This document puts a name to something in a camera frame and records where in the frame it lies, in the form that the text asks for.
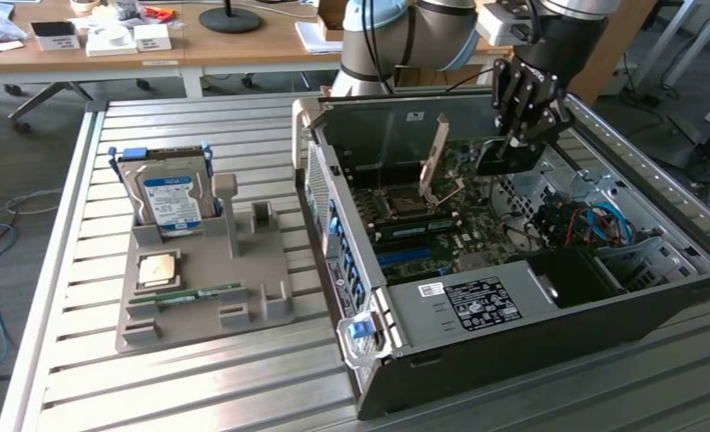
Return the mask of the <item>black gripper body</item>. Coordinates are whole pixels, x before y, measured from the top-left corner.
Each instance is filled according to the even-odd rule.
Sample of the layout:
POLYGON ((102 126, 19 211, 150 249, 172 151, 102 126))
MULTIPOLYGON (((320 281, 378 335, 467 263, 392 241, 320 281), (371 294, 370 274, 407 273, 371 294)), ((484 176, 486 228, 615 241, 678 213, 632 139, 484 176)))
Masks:
POLYGON ((514 62, 524 63, 544 76, 554 75, 562 88, 583 71, 586 62, 607 27, 607 18, 579 20, 564 15, 539 17, 540 32, 530 28, 530 20, 512 25, 512 34, 524 45, 514 48, 514 62))

